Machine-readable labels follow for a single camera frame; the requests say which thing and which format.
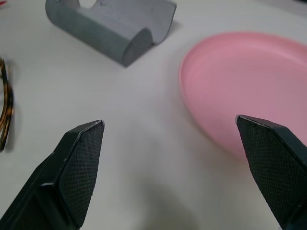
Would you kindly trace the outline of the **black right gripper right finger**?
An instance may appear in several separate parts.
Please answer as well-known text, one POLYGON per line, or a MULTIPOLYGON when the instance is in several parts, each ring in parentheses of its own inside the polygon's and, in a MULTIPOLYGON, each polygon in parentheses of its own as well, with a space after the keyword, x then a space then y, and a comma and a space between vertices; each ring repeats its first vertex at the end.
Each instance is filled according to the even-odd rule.
POLYGON ((287 127, 236 117, 251 174, 282 230, 307 230, 307 146, 287 127))

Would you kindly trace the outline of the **grey felt glasses case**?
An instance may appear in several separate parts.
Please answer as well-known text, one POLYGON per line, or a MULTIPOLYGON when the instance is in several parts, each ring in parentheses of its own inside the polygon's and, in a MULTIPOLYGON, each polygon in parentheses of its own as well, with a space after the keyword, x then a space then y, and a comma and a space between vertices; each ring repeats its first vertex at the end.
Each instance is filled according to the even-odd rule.
POLYGON ((46 0, 48 19, 58 28, 127 67, 162 43, 177 9, 170 0, 46 0))

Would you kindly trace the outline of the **white object in case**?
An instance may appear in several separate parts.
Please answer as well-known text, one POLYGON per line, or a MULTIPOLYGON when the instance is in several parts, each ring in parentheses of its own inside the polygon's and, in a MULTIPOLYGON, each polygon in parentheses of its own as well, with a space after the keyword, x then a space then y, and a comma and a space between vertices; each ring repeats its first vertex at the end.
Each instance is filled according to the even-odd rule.
POLYGON ((97 0, 79 0, 81 8, 90 9, 92 8, 97 0))

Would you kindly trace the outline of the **tortoiseshell eyeglasses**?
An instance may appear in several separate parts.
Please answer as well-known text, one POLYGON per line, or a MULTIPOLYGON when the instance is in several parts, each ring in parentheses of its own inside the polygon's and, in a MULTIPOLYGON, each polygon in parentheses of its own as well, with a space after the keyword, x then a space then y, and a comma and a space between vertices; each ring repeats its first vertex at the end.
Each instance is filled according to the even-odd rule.
POLYGON ((2 58, 0 58, 0 72, 1 72, 0 78, 2 79, 3 93, 4 93, 3 108, 0 116, 0 132, 1 132, 0 152, 2 152, 6 145, 9 128, 12 120, 13 110, 14 110, 13 90, 8 80, 5 61, 2 58))

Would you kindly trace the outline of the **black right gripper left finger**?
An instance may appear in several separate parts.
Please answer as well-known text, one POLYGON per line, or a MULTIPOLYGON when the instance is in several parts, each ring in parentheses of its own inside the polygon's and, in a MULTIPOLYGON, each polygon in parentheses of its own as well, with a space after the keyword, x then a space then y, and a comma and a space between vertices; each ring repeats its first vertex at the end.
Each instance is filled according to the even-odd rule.
POLYGON ((104 121, 66 132, 0 219, 0 230, 80 230, 96 184, 104 121))

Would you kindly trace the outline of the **pink round plate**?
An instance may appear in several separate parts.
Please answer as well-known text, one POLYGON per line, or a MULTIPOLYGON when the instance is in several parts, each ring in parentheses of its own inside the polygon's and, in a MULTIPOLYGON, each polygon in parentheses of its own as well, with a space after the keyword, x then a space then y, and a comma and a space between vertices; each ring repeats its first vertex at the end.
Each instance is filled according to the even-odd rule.
POLYGON ((216 34, 186 54, 179 85, 197 125, 237 158, 245 158, 237 115, 283 125, 307 145, 306 44, 258 32, 216 34))

